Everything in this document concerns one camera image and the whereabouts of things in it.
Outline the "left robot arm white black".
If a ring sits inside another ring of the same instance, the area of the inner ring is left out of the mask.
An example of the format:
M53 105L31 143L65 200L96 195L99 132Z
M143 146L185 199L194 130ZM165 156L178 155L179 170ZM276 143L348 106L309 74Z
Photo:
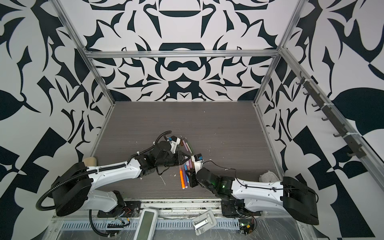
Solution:
M100 211L111 217L120 216L126 203L119 191L104 192L100 188L127 179L138 179L159 168L182 166L191 160L184 153L180 140L156 142L149 149L137 153L130 160L97 167L84 163L74 164L58 178L36 203L38 211L54 210L58 217L65 217L76 211Z

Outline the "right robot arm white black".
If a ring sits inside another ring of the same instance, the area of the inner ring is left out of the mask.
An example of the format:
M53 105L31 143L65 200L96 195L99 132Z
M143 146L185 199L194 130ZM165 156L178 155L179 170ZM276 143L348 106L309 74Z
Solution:
M220 198L234 216L249 216L258 212L289 214L296 221L319 225L316 192L291 177L282 181L261 183L218 176L207 168L189 170L193 187L201 186Z

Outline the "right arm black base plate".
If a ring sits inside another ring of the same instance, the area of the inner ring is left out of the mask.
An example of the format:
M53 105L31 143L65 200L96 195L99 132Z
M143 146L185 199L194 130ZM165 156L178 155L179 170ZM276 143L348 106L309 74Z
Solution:
M221 200L222 215L226 218L259 217L261 211L251 212L245 208L244 200Z

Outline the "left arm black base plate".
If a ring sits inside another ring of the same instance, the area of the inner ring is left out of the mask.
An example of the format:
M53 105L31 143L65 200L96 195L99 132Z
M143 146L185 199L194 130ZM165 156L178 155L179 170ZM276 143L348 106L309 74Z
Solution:
M115 218L117 216L121 218L135 217L140 213L141 202L140 201L125 201L120 206L118 205L115 209L110 212L99 211L97 214L98 218Z

